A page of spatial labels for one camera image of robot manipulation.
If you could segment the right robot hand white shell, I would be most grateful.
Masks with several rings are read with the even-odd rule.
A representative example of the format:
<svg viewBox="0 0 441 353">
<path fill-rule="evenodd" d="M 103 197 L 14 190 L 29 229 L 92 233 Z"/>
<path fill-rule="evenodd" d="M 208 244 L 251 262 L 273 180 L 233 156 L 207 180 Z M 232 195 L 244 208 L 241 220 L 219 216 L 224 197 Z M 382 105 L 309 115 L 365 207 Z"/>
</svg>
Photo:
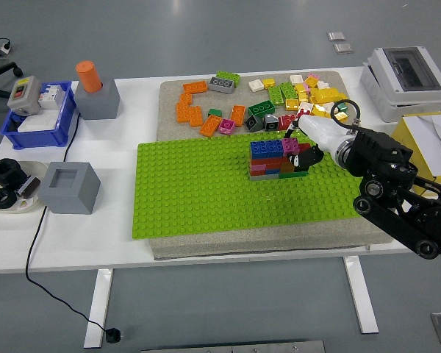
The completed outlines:
<svg viewBox="0 0 441 353">
<path fill-rule="evenodd" d="M 315 145 L 297 154 L 287 153 L 295 171 L 305 171 L 310 166 L 319 163 L 325 152 L 331 155 L 333 161 L 341 168 L 351 150 L 355 137 L 348 130 L 330 118 L 313 115 L 302 115 L 295 119 L 284 135 L 289 138 L 295 130 L 301 130 Z"/>
</svg>

